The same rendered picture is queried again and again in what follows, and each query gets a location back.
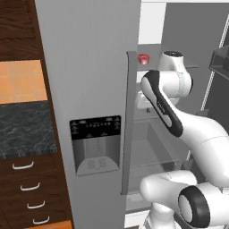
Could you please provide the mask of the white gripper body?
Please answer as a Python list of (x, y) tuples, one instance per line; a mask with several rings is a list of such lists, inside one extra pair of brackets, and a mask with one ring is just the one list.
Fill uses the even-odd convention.
[(141, 90), (137, 93), (136, 106), (138, 109), (151, 108), (153, 103), (154, 100), (146, 98)]

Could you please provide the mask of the red steak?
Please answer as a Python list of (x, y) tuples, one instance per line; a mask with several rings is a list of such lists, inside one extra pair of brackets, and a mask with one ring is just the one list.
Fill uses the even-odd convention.
[(148, 54), (138, 54), (138, 61), (140, 64), (148, 64), (150, 55)]

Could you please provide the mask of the clear fridge drawer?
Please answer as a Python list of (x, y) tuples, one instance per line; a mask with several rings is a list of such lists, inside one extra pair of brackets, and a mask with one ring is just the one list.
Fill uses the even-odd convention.
[(188, 155), (187, 147), (156, 119), (135, 121), (131, 145), (130, 185), (140, 179), (180, 169)]

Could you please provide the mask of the glass fridge shelf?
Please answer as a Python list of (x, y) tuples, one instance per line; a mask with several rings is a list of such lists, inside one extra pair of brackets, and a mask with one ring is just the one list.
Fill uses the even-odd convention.
[(149, 71), (156, 70), (161, 54), (168, 51), (168, 48), (161, 44), (138, 45), (139, 54), (148, 54), (150, 56), (148, 64), (138, 64), (138, 70)]

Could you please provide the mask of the grey fridge door with dispenser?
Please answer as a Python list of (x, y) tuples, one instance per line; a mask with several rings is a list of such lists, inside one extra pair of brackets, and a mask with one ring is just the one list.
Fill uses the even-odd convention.
[(121, 170), (79, 177), (70, 122), (125, 115), (140, 0), (35, 0), (75, 229), (124, 229)]

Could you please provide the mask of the open grey fridge door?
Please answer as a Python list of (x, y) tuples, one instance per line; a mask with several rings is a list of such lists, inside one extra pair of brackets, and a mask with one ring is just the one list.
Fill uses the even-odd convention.
[(229, 16), (219, 48), (213, 51), (209, 69), (212, 73), (201, 109), (229, 133)]

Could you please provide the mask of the grey fridge body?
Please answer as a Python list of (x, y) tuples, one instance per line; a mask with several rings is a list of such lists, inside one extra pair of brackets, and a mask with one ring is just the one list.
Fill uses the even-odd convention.
[[(220, 45), (228, 16), (229, 4), (168, 3), (166, 5), (162, 39), (159, 44), (168, 50), (181, 52), (184, 55), (185, 66), (194, 79), (191, 94), (181, 99), (177, 105), (184, 112), (196, 114), (202, 110), (212, 73), (208, 66), (213, 50)], [(137, 69), (136, 95), (140, 91), (139, 79), (142, 74), (143, 71)], [(139, 110), (135, 105), (133, 124), (135, 121), (158, 118), (154, 109), (150, 108), (150, 114), (147, 114), (146, 110)], [(180, 169), (192, 171), (200, 182), (204, 180), (189, 151)], [(140, 196), (139, 184), (130, 185), (129, 176), (124, 224), (127, 228), (141, 225), (149, 211), (150, 204)]]

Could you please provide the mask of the dark wood drawer front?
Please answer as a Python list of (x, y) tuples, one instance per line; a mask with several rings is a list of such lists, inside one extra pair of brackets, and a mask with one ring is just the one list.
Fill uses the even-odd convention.
[[(33, 187), (40, 182), (34, 191), (21, 191), (20, 186)], [(11, 198), (21, 195), (56, 194), (62, 189), (62, 180), (56, 175), (39, 175), (31, 177), (14, 177), (0, 180), (0, 198)]]
[(25, 229), (37, 226), (32, 223), (33, 219), (35, 219), (36, 221), (42, 221), (47, 219), (48, 216), (50, 216), (50, 220), (43, 225), (70, 219), (64, 210), (31, 210), (21, 213), (9, 213), (6, 215), (6, 219), (12, 229)]
[[(34, 161), (34, 166), (26, 170), (13, 170), (12, 165), (29, 165)], [(37, 175), (61, 175), (64, 173), (62, 162), (58, 154), (45, 154), (40, 156), (15, 157), (0, 160), (0, 180), (14, 177), (31, 177)]]
[[(27, 209), (27, 204), (31, 206), (42, 204), (46, 202), (45, 206), (37, 209)], [(5, 212), (21, 213), (31, 210), (62, 210), (65, 209), (64, 198), (60, 194), (37, 194), (37, 195), (21, 195), (11, 198), (0, 199), (0, 207)]]

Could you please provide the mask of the dark wood cupboard door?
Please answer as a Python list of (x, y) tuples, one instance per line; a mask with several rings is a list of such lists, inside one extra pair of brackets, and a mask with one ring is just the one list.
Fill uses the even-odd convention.
[(35, 0), (0, 0), (0, 62), (42, 58)]

